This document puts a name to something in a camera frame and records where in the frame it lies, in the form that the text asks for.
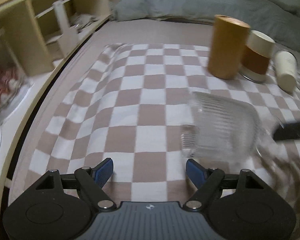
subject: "white logo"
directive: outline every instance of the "white logo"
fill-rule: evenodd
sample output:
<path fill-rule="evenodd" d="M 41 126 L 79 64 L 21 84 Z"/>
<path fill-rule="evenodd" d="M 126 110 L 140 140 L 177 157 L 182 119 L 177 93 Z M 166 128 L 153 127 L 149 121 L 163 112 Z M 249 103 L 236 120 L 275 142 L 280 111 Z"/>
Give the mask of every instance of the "white logo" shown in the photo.
<path fill-rule="evenodd" d="M 149 209 L 149 210 L 154 209 L 154 205 L 149 204 L 149 205 L 146 206 L 146 208 Z"/>

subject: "white bottle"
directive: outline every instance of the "white bottle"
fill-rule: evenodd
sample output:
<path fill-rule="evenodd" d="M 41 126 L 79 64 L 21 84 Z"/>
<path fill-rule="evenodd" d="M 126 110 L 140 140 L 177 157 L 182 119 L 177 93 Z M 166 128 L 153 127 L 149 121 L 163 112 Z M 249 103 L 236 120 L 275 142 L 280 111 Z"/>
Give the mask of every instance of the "white bottle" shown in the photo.
<path fill-rule="evenodd" d="M 297 60 L 287 50 L 279 50 L 274 54 L 274 67 L 278 86 L 287 93 L 292 93 L 297 85 Z"/>

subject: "checkered tablecloth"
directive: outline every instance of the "checkered tablecloth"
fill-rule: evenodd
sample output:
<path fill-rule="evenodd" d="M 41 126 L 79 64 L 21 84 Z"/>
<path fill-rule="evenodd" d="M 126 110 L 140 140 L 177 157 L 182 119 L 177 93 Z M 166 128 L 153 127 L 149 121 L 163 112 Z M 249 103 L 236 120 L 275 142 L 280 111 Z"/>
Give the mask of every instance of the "checkered tablecloth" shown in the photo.
<path fill-rule="evenodd" d="M 114 174 L 104 191 L 115 202 L 183 203 L 194 192 L 180 146 L 184 106 L 193 90 L 248 102 L 261 119 L 300 119 L 300 92 L 280 90 L 272 68 L 265 84 L 240 75 L 224 81 L 208 73 L 208 53 L 202 46 L 107 46 L 58 106 L 33 153 L 25 189 L 49 169 L 73 173 L 111 157 Z M 295 208 L 300 227 L 300 142 L 287 142 L 265 159 L 251 154 L 236 167 L 226 160 L 203 165 L 253 170 Z"/>

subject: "gray bedding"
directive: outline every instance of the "gray bedding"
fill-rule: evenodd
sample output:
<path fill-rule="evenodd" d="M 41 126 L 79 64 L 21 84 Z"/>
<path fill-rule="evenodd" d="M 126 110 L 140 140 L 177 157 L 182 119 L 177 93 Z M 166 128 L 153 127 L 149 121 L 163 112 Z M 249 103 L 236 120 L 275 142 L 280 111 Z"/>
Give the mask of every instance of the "gray bedding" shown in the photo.
<path fill-rule="evenodd" d="M 227 15 L 300 52 L 300 17 L 269 0 L 120 0 L 114 10 L 118 21 L 147 17 L 206 21 L 216 14 Z"/>

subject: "orange cylindrical container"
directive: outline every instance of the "orange cylindrical container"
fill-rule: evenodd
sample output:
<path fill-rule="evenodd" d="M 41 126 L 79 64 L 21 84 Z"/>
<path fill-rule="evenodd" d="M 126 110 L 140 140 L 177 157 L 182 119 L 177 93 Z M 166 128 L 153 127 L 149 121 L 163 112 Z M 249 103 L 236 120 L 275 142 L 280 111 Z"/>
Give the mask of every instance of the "orange cylindrical container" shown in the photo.
<path fill-rule="evenodd" d="M 240 68 L 250 26 L 240 20 L 216 15 L 208 71 L 222 79 L 233 79 Z"/>

